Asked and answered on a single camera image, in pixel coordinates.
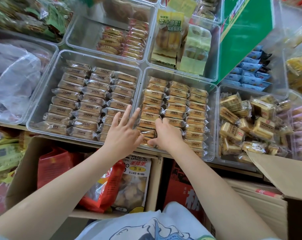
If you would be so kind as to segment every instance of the green board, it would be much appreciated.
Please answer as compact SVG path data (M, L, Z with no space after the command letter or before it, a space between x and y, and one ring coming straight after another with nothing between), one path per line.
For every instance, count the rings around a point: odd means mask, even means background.
M273 29L272 0L225 0L218 84Z

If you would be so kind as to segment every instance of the packaged biscuit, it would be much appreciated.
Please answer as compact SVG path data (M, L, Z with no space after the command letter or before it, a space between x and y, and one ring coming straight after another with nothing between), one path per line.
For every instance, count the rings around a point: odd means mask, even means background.
M75 75L75 76L79 76L79 77L83 77L83 78L90 75L90 72L88 72L88 71L75 69L75 68L71 68L71 67L63 67L62 70L71 75Z
M189 106L190 109L196 109L204 112L210 110L209 106L207 106L206 104L201 104L194 101L188 101L187 105Z
M184 104L175 104L175 103L166 103L165 107L170 110L180 111L180 112L188 112L189 107Z
M198 157L200 157L201 159L204 158L204 156L206 154L208 154L207 151L203 150L203 149L198 149L198 148L191 148L192 151L194 151L195 154L197 154Z
M163 99L163 97L165 95L163 92L157 92L157 91L153 91L150 89L143 90L143 93L145 96L152 97L152 98L159 99L159 100Z
M151 120L138 119L136 124L137 127L144 127L155 130L155 122Z
M111 83L111 76L91 73L90 80L95 80L98 82L109 84L109 83Z
M154 105L154 106L162 106L164 102L161 99L144 96L142 104Z
M239 145L230 142L227 138L222 138L222 154L223 155L239 155L242 149Z
M189 91L189 87L187 85L179 83L177 81L170 81L169 82L169 87L170 88L180 89L180 90L183 90L183 91L186 91L186 92Z
M184 139L188 140L205 141L206 139L208 139L208 137L204 133L199 132L184 131L182 135Z
M73 112L71 112L71 114L76 119L89 120L89 121L93 121L93 122L98 122L99 116L100 116L98 113L91 113L91 112L82 111L82 110L73 111Z
M275 123L263 117L259 117L250 132L251 135L262 140L274 141Z
M101 133L108 133L110 128L111 128L110 124L101 124L99 126L99 130L98 131L101 132Z
M123 159L126 170L122 174L117 199L112 208L124 213L143 212L147 199L151 159L130 155Z
M227 138L232 143L239 144L244 139L244 131L229 122L225 122L220 128L220 136Z
M88 103L79 102L77 103L77 108L82 111L87 111L95 114L101 113L102 107L99 105L93 105Z
M208 145L206 145L203 141L199 141L199 140L185 139L184 142L191 148L205 149L208 147Z
M157 91L157 92L166 92L167 91L167 87L165 86L161 86L161 85L158 85L158 84L154 84L154 83L149 83L147 85L147 89L150 89L150 90L153 90L153 91Z
M104 68L95 67L93 69L93 73L103 75L103 76L111 76L113 71L108 70L108 69L104 69Z
M246 152L241 153L237 158L237 162L239 163L246 163L246 164L253 164L252 160L250 157L247 155Z
M94 140L97 135L97 133L95 133L93 130L77 128L74 126L66 129L66 131L70 136L79 137L86 140Z
M58 115L55 113L45 113L43 115L43 120L68 125L70 118L69 116Z
M289 100L285 100L276 105L276 112L282 113L284 111L290 110L292 107L291 102Z
M195 109L190 109L187 115L190 117L201 118L201 119L206 119L208 117L206 112L195 110Z
M106 115L101 118L101 122L107 125L112 125L114 116Z
M233 113L238 117L251 117L252 107L249 100L244 100L241 102L241 109L233 111Z
M118 86L118 85L112 85L112 86L110 86L110 88L113 92L119 93L119 94L122 94L122 95L125 95L125 96L133 97L133 94L134 94L133 89L121 87L121 86Z
M72 111L71 108L50 104L48 112L69 117Z
M258 141L244 141L240 146L242 150L246 152L249 151L249 152L265 154L267 144Z
M107 104L107 102L103 98L91 96L87 94L80 95L79 100L83 103L88 103L97 106L104 106Z
M98 88L92 88L92 87L82 87L81 91L85 95L95 96L98 98L106 99L108 97L109 92L98 89Z
M61 80L58 83L58 88L62 88L62 89L73 91L73 92L81 92L81 88L83 88L83 86L80 84L73 83L73 82Z
M146 137L156 138L156 131L154 129L147 129L143 127L136 127L136 129L139 130L140 133Z
M110 107L102 109L102 113L105 113L105 115L109 116L115 116L119 112L121 113L119 118L122 118L123 114L125 113L125 110Z
M240 104L240 106L241 106L241 102L242 102L242 100L241 100L240 94L237 92L234 95L221 98L220 106L223 106L223 107L226 107L227 109L229 109L229 107L236 106L237 104Z
M127 107L129 106L129 104L115 100L115 99L111 99L107 102L107 106L114 108L114 109L126 110Z
M119 93L115 93L115 92L111 92L109 93L109 99L114 99L114 100L118 100L120 102L124 102L126 104L131 104L133 99L132 97L129 97L129 96L125 96L125 95L122 95L122 94L119 94Z
M267 120L274 120L276 116L276 106L274 104L266 103L260 99L251 100L254 114L261 116Z
M160 106L154 106L154 105L148 105L148 104L143 104L141 111L143 112L149 112L153 114L159 115L161 112L161 107Z
M240 123L239 117L225 107L220 107L220 117L234 125Z
M189 101L206 104L208 102L208 98L198 94L190 93Z
M78 100L78 98L81 94L80 92L73 92L70 90L62 89L62 88L54 88L51 91L59 97L70 99L70 100L75 100L75 101Z
M76 62L73 60L66 60L66 63L68 64L69 67L75 68L75 69L80 69L89 72L90 71L90 65Z
M141 119L155 121L156 119L161 119L161 116L155 113L141 112Z
M176 104L186 104L187 99L177 96L165 96L164 97L167 103L176 103Z
M135 89L136 88L136 84L134 82L131 82L131 81L125 81L125 80L121 80L121 79L113 79L112 83L115 84L115 85L119 85L121 87L129 88L129 89Z
M186 114L181 111L176 111L172 109L162 109L160 113L163 117L175 118L183 120L185 119Z
M77 128L87 129L96 132L98 130L98 123L82 119L73 119L70 124Z
M65 80L65 81L68 81L68 82L80 84L80 85L84 85L84 81L85 81L84 77L71 75L71 74L66 73L66 72L62 75L61 79Z
M105 90L105 91L109 91L110 90L110 85L104 82L100 82L97 80L93 80L93 79L86 79L85 80L85 84L88 87L92 87L92 88L98 88L101 90Z
M70 100L64 97L53 96L51 102L54 105L63 106L71 109L76 109L77 101Z
M116 79L122 79L122 80L133 82L133 83L137 82L137 78L135 76L131 76L131 75L123 73L123 72L114 72L113 76Z
M152 138L149 138L149 137L146 137L146 136L145 136L145 137L143 138L142 142L140 143L140 145L154 148L155 145L149 145L149 144L148 144L148 141L151 140L151 139L152 139Z
M250 133L252 131L253 126L249 124L249 122L245 118L241 118L240 123L238 124L238 128L246 133Z
M190 116L186 117L185 121L188 125L207 125L209 123L206 119Z
M205 97L205 98L209 96L209 93L207 91L201 90L201 89L198 89L198 88L190 88L189 92L193 93L193 94L200 95L200 96Z
M286 157L288 154L288 150L283 146L279 146L277 144L271 143L267 147L267 154L278 157Z
M47 131L60 135L67 135L66 133L67 126L65 124L59 124L50 121L42 121L40 123L37 123L35 127L40 128L42 131Z
M152 84L160 85L160 86L167 86L168 85L168 81L162 80L162 79L159 79L159 78L155 78L153 76L149 76L149 82L152 83Z
M180 119L174 119L174 118L167 118L170 125L173 125L175 127L183 128L186 126L186 122L184 120Z
M106 141L106 138L107 138L107 133L99 133L97 135L97 140L100 141L100 142L105 142Z
M199 133L208 133L210 132L209 128L205 125L195 125L195 124L188 124L185 126L186 131L190 132L199 132Z
M176 96L184 99L186 99L189 96L187 91L183 91L177 88L169 88L167 94L170 96Z

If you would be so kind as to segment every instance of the cardboard box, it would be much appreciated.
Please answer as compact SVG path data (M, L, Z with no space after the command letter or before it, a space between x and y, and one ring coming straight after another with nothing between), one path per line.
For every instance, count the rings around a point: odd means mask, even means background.
M302 239L302 161L253 152L248 155L275 187L229 178L225 181L280 239ZM207 217L204 222L217 240L224 240Z
M61 140L60 138L48 139L41 136L33 137L28 145L24 158L21 160L12 184L9 187L5 199L7 209L10 209L37 190L38 160L41 155L48 153L48 149L50 149L51 145L62 147L70 152L83 153L93 152L100 147L95 144L64 139ZM148 157L152 160L145 211L154 211L160 185L163 158L142 153L132 153L132 155ZM71 217L88 219L107 219L119 217L121 215L122 214L118 212L100 214L77 208L70 214Z

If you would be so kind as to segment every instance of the person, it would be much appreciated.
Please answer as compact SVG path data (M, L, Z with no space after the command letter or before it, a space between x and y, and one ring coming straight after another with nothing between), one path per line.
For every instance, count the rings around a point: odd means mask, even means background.
M121 121L114 117L104 145L83 162L46 184L0 216L0 239L49 239L80 199L112 165L130 155L143 135L132 129L140 109ZM149 140L170 153L191 182L205 213L223 239L276 239L277 236L233 189L183 141L167 118L155 121L157 138ZM169 203L163 212L126 214L95 221L77 240L214 239L182 205Z

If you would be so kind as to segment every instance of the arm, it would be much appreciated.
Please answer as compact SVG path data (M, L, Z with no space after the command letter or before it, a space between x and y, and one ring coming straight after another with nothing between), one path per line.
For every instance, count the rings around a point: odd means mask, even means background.
M276 238L255 211L184 143L178 128L163 118L163 122L156 120L156 131L158 138L149 144L157 144L173 156L223 239Z
M46 184L0 216L0 235L12 239L49 239L80 199L117 161L140 145L143 136L133 130L137 109L128 121L131 106L118 125L116 114L105 144L79 165Z

